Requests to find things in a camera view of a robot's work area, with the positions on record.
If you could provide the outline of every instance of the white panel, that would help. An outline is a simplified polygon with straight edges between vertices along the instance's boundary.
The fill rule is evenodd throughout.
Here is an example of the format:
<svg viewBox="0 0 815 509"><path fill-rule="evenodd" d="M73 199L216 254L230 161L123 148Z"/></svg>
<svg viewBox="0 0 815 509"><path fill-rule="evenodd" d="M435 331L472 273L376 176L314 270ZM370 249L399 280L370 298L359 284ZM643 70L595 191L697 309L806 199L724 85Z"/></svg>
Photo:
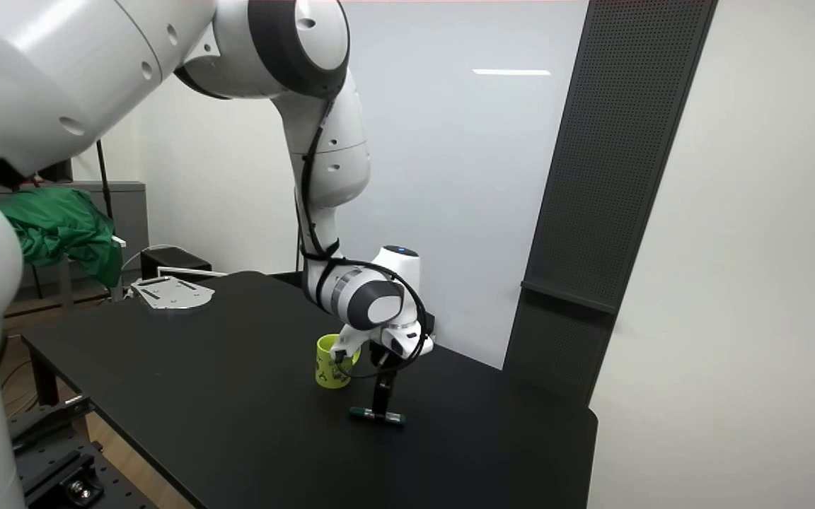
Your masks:
<svg viewBox="0 0 815 509"><path fill-rule="evenodd" d="M110 181L144 181L140 165L140 134L135 134L135 110L116 121L103 137L104 169ZM100 155L96 148L72 159L73 181L100 181Z"/></svg>
<svg viewBox="0 0 815 509"><path fill-rule="evenodd" d="M721 4L595 408L595 509L815 506L815 4Z"/></svg>
<svg viewBox="0 0 815 509"><path fill-rule="evenodd" d="M157 79L154 51L114 4L0 4L0 159L34 174L89 148Z"/></svg>
<svg viewBox="0 0 815 509"><path fill-rule="evenodd" d="M213 0L116 0L148 36L162 73L172 73L181 58L201 41L213 21Z"/></svg>
<svg viewBox="0 0 815 509"><path fill-rule="evenodd" d="M440 340L501 366L587 0L346 8L375 179L343 246L420 249Z"/></svg>
<svg viewBox="0 0 815 509"><path fill-rule="evenodd" d="M150 240L216 270L295 270L295 179L268 101L218 101L168 79L140 107Z"/></svg>

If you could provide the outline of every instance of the cable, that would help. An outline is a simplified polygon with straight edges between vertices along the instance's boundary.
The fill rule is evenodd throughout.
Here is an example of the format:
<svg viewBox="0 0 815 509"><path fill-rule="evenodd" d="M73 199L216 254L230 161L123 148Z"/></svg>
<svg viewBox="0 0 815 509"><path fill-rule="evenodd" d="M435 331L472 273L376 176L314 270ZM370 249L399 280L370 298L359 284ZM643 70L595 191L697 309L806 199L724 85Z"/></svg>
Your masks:
<svg viewBox="0 0 815 509"><path fill-rule="evenodd" d="M109 174L104 174L103 140L96 140L96 155L100 155L100 181L103 181L104 216L110 222L116 222L116 216L114 216L114 191L110 191Z"/></svg>
<svg viewBox="0 0 815 509"><path fill-rule="evenodd" d="M328 249L319 244L319 234L318 234L318 227L314 227L314 216L312 216L312 185L314 185L314 161L318 161L318 148L319 148L319 140L324 140L324 124L325 124L331 107L335 107L335 101L325 101L325 106L324 106L319 128L318 128L318 134L314 134L314 140L312 140L309 152L302 155L300 206L302 206L307 222L300 224L300 230L307 230L307 234L309 234L309 240L314 244L318 254L309 254L302 244L300 244L300 254L302 254L307 260L328 260L325 275L331 275L335 267L363 267L363 270L375 270L375 273L380 273L380 275L387 275L390 280L403 284L403 287L410 291L410 298L413 298L413 302L416 302L416 316L420 316L420 342L416 342L416 348L410 350L410 356L407 356L404 362L399 362L399 366L393 366L393 367L380 367L380 370L375 370L375 374L352 376L352 379L376 379L376 376L386 376L386 374L404 370L407 366L413 366L413 362L423 356L423 350L426 350L426 346L427 346L427 338L431 338L431 331L427 331L427 329L431 329L431 322L427 322L431 315L427 315L423 298L413 291L413 287L410 287L403 275L397 275L397 273L390 273L390 270L386 270L386 267L376 267L376 264L331 258L341 244L331 244ZM314 302L324 309L319 294L324 294L324 284L318 287L318 294L314 294Z"/></svg>
<svg viewBox="0 0 815 509"><path fill-rule="evenodd" d="M96 302L96 301L104 301L104 298L110 298L110 294L103 291L103 294L73 298L72 302ZM31 305L31 309L21 309L21 311L8 311L5 321L11 321L11 316L27 316L27 315L41 315L41 311L55 311L55 309L63 309L63 302L45 302L45 305Z"/></svg>
<svg viewBox="0 0 815 509"><path fill-rule="evenodd" d="M123 270L120 270L120 291L123 291L123 294L124 294L124 273L128 273L128 267L131 267L135 258L143 258L144 251L154 251L154 249L164 249L164 246L135 249L135 251L123 264Z"/></svg>
<svg viewBox="0 0 815 509"><path fill-rule="evenodd" d="M4 376L0 387L8 387L8 383L21 374L21 367L28 367L28 366L31 366L28 360L21 362L21 366L14 366L14 367Z"/></svg>

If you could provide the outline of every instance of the white wall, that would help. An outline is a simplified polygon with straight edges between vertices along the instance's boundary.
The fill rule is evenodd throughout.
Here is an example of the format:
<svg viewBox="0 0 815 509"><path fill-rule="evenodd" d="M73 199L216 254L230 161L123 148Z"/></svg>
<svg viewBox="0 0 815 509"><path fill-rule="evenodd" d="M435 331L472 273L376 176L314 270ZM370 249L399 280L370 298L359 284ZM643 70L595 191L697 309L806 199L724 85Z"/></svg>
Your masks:
<svg viewBox="0 0 815 509"><path fill-rule="evenodd" d="M104 169L110 181L144 181L140 165L135 113L124 116L103 137ZM73 181L100 181L96 148L72 159Z"/></svg>
<svg viewBox="0 0 815 509"><path fill-rule="evenodd" d="M815 506L815 4L721 0L595 410L595 509Z"/></svg>
<svg viewBox="0 0 815 509"><path fill-rule="evenodd" d="M218 101L168 79L135 121L154 246L226 273L295 270L295 179L268 101Z"/></svg>
<svg viewBox="0 0 815 509"><path fill-rule="evenodd" d="M343 206L343 246L420 249L440 342L501 366L587 0L346 7L375 181Z"/></svg>
<svg viewBox="0 0 815 509"><path fill-rule="evenodd" d="M587 0L346 8L375 159L341 216L346 254L420 249L440 342L501 366ZM268 101L216 101L169 79L135 110L135 137L154 244L218 270L291 270L291 176Z"/></svg>

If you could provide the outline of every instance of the black pole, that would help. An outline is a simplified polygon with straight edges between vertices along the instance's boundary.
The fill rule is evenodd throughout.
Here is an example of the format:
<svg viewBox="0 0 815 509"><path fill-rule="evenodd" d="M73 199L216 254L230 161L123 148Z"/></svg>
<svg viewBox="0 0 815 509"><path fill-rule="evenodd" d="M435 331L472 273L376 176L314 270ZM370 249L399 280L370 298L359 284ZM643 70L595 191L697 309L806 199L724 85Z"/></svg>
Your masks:
<svg viewBox="0 0 815 509"><path fill-rule="evenodd" d="M375 422L375 425L404 428L404 417L387 410L387 403L390 403L390 394L397 387L397 376L399 376L403 360L397 360L390 350L386 350L376 342L370 342L370 360L375 360L375 366L380 370L376 374L376 386L375 386L375 404L370 408L352 408L352 417L363 418L363 422Z"/></svg>
<svg viewBox="0 0 815 509"><path fill-rule="evenodd" d="M96 140L96 155L100 155L100 181L103 181L104 216L110 222L116 222L116 216L114 216L114 191L109 188L109 174L104 174L103 140Z"/></svg>

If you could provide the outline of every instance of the paper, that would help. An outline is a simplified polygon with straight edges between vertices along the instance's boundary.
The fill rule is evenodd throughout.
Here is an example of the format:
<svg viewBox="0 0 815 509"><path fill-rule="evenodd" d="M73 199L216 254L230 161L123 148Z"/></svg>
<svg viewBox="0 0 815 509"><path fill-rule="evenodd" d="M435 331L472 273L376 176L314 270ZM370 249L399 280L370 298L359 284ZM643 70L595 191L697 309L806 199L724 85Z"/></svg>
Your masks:
<svg viewBox="0 0 815 509"><path fill-rule="evenodd" d="M213 301L216 288L178 280L178 278L150 278L135 280L131 288L144 298L150 309L201 309Z"/></svg>

